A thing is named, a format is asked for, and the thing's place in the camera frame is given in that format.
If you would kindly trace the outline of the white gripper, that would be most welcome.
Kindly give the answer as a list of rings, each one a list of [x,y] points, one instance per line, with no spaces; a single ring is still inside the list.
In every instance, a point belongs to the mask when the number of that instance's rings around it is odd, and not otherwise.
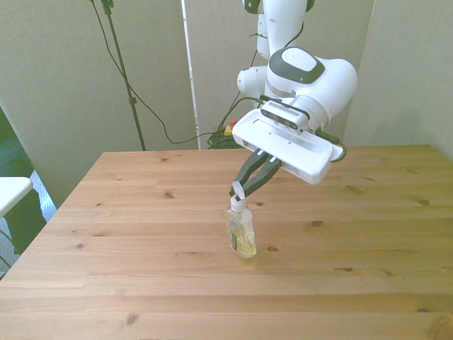
[[[311,132],[301,133],[266,118],[260,110],[247,113],[232,129],[237,144],[254,152],[245,161],[234,181],[245,196],[265,185],[282,167],[310,184],[318,184],[333,162],[345,156],[345,147]],[[265,153],[272,156],[265,161]],[[251,179],[250,175],[260,168]]]

